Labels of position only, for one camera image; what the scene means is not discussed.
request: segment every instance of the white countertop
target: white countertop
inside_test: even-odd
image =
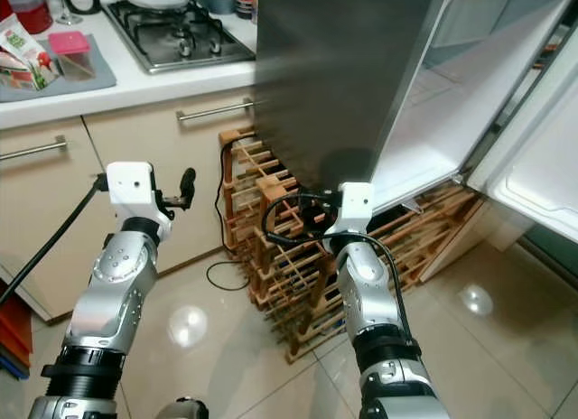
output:
[[[256,50],[256,25],[234,14],[217,17],[233,36],[252,51]],[[117,84],[92,91],[0,103],[0,129],[246,87],[255,81],[253,61],[151,75],[141,67],[104,13],[83,18],[82,23],[71,27],[54,23],[49,30],[34,37],[43,40],[49,33],[66,30],[93,34]]]

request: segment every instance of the electrical cable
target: electrical cable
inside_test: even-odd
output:
[[[217,196],[215,197],[215,202],[214,202],[214,207],[215,207],[215,211],[217,211],[217,215],[219,216],[219,227],[220,227],[220,243],[223,247],[225,247],[225,249],[227,249],[229,251],[229,253],[235,255],[235,251],[233,249],[231,249],[229,246],[227,246],[227,244],[225,243],[225,227],[224,227],[224,223],[225,220],[223,219],[223,215],[220,213],[220,209],[219,209],[219,198],[220,198],[220,190],[223,187],[223,181],[225,179],[225,159],[224,159],[224,155],[225,155],[225,151],[227,149],[229,149],[235,142],[240,141],[242,139],[248,139],[250,137],[255,137],[255,135],[244,135],[244,136],[240,136],[236,139],[233,139],[232,141],[228,141],[226,144],[224,144],[222,146],[222,148],[220,149],[220,179],[219,179],[219,186],[217,186]],[[213,265],[210,265],[209,268],[207,268],[207,271],[205,272],[205,277],[207,278],[207,280],[209,281],[209,283],[211,285],[213,285],[215,288],[219,288],[220,290],[223,291],[239,291],[244,289],[247,285],[249,285],[249,281],[247,280],[242,286],[240,286],[239,288],[227,288],[226,286],[222,286],[217,284],[216,282],[214,282],[210,276],[209,276],[209,272],[210,269],[213,268],[216,265],[222,265],[222,264],[241,264],[244,263],[245,261],[220,261],[218,263],[215,263]]]
[[[216,288],[219,288],[220,290],[223,291],[240,291],[242,289],[244,289],[247,285],[249,285],[249,281],[247,279],[247,281],[242,284],[241,286],[238,286],[236,288],[228,288],[227,286],[223,286],[223,285],[219,285],[217,284],[215,281],[213,281],[210,276],[209,276],[209,272],[210,269],[217,266],[217,265],[224,265],[224,264],[239,264],[242,263],[243,261],[219,261],[218,263],[214,263],[209,265],[209,268],[207,268],[207,271],[205,272],[205,277],[207,277],[207,280],[209,281],[209,284],[213,285]]]
[[[61,227],[56,230],[56,232],[49,238],[49,240],[40,248],[38,252],[31,258],[28,263],[18,272],[18,275],[8,284],[6,290],[0,296],[0,306],[2,306],[8,298],[14,293],[18,285],[26,278],[26,276],[36,267],[38,263],[44,258],[44,256],[52,249],[56,242],[64,235],[66,230],[72,225],[74,220],[79,216],[79,214],[85,209],[89,204],[92,197],[97,191],[102,191],[107,189],[107,176],[104,173],[98,175],[97,179],[92,184],[89,192],[84,198],[79,202],[79,205],[71,212],[71,214],[64,220]]]
[[[315,195],[313,193],[296,193],[290,195],[284,195],[281,198],[274,200],[265,210],[263,218],[261,218],[261,229],[265,234],[267,240],[276,243],[278,245],[285,245],[285,246],[298,246],[302,245],[303,243],[311,242],[311,241],[319,241],[325,238],[336,238],[336,237],[354,237],[358,238],[361,241],[366,241],[374,246],[377,246],[383,254],[386,256],[387,265],[391,269],[391,274],[394,280],[394,289],[396,291],[396,299],[397,299],[397,306],[399,308],[399,318],[401,320],[402,326],[404,328],[404,332],[409,340],[412,339],[412,333],[409,329],[409,322],[407,320],[407,313],[406,307],[404,305],[404,299],[401,293],[401,283],[399,281],[399,273],[397,271],[396,260],[394,259],[393,255],[389,251],[389,249],[381,243],[376,238],[369,236],[368,234],[363,234],[360,232],[350,232],[350,231],[340,231],[330,234],[321,234],[319,236],[314,237],[304,237],[304,238],[288,238],[284,236],[280,236],[275,232],[269,231],[266,228],[266,220],[269,216],[269,213],[273,211],[273,209],[279,205],[284,200],[298,200],[300,198],[306,198],[309,200],[331,200],[333,197],[328,195]]]

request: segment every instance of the cabinet drawer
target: cabinet drawer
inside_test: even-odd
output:
[[[55,146],[59,141],[65,145]],[[79,118],[2,130],[0,159],[0,275],[9,281],[69,216],[101,167]],[[71,311],[112,227],[107,195],[97,194],[20,295],[44,319]]]
[[[213,202],[219,183],[219,133],[252,125],[244,108],[179,121],[191,115],[240,104],[252,98],[238,89],[197,98],[132,107],[86,116],[90,136],[106,165],[114,161],[146,161],[153,165],[156,185],[165,195],[179,193],[187,167],[197,172],[190,210],[176,210],[172,235],[159,249],[157,268],[167,268],[220,246],[219,221]]]

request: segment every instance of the metal drawer handle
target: metal drawer handle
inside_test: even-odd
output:
[[[179,122],[187,121],[188,119],[200,118],[201,116],[220,114],[222,112],[229,112],[229,110],[237,110],[244,108],[247,112],[250,107],[254,106],[255,102],[250,98],[243,98],[243,103],[233,106],[220,107],[218,109],[205,110],[204,112],[197,112],[196,114],[184,115],[181,110],[177,111],[177,120]]]
[[[13,153],[2,154],[0,155],[0,162],[2,162],[3,160],[15,159],[16,157],[24,157],[25,155],[29,154],[41,153],[42,151],[55,150],[57,148],[66,148],[67,142],[63,135],[58,135],[54,139],[56,139],[56,143],[54,144],[40,145],[35,146],[34,148],[14,151]]]

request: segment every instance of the stove burner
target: stove burner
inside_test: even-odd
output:
[[[150,72],[255,58],[223,28],[221,20],[212,18],[195,0],[167,10],[142,8],[128,1],[104,9]]]

